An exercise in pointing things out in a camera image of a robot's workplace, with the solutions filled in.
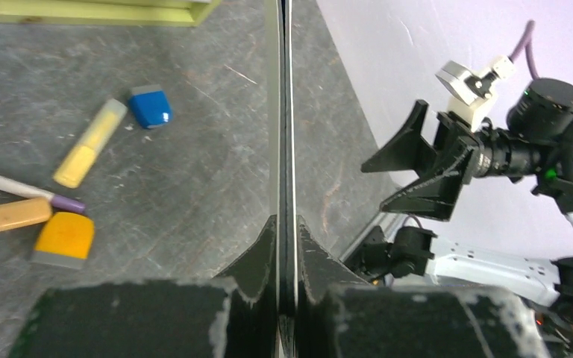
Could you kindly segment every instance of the scratched tabletop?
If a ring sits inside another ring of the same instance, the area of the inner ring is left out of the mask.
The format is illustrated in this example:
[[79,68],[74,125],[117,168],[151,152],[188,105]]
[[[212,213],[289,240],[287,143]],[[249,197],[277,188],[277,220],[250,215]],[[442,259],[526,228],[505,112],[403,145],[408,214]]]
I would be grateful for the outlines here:
[[[298,213],[339,254],[392,192],[362,175],[375,141],[314,1],[294,6]],[[225,1],[198,28],[0,25],[0,175],[82,200],[83,269],[30,263],[40,225],[0,233],[0,357],[49,287],[209,278],[269,215],[262,1]],[[128,115],[82,185],[51,176],[102,104],[160,84],[174,118]],[[16,200],[1,195],[0,202]]]

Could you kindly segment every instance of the orange marker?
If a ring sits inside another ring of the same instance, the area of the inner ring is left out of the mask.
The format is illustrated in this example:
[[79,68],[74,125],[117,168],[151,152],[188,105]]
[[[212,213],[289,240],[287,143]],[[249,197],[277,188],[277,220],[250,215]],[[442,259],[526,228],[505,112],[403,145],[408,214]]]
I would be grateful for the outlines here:
[[34,198],[0,205],[0,232],[39,224],[51,218],[49,201]]

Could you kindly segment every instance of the blue eraser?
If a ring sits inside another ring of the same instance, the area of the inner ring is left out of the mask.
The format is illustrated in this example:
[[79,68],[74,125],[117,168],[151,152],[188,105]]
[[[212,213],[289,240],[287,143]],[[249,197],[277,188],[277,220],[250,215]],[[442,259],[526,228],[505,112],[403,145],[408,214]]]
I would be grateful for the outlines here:
[[128,106],[145,129],[160,127],[172,120],[170,103],[161,86],[156,84],[131,89]]

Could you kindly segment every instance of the purple marker cap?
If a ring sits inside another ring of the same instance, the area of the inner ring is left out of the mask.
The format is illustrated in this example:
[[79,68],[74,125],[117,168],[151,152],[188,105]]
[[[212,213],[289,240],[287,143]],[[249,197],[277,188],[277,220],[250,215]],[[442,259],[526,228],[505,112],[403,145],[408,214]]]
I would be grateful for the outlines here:
[[67,210],[72,213],[84,214],[84,203],[73,199],[65,198],[64,196],[54,195],[51,200],[51,205],[58,209]]

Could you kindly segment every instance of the wire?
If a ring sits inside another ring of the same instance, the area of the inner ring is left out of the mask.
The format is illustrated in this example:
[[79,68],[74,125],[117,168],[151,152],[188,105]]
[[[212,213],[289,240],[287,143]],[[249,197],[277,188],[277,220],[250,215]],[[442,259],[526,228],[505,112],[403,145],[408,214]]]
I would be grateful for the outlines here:
[[413,220],[421,229],[423,228],[423,224],[421,224],[421,221],[419,220],[419,217],[414,215],[414,214],[408,214],[407,218],[405,218],[405,220],[403,220],[403,224],[401,224],[401,226],[407,226],[407,223],[409,220]]
[[519,39],[517,46],[513,49],[513,53],[510,54],[509,58],[512,62],[517,60],[522,51],[526,52],[526,63],[528,64],[528,71],[530,76],[536,80],[539,78],[539,73],[537,72],[537,67],[535,65],[535,59],[533,58],[533,30],[535,29],[535,22],[533,20],[528,21],[526,24],[526,29],[522,34],[522,38]]

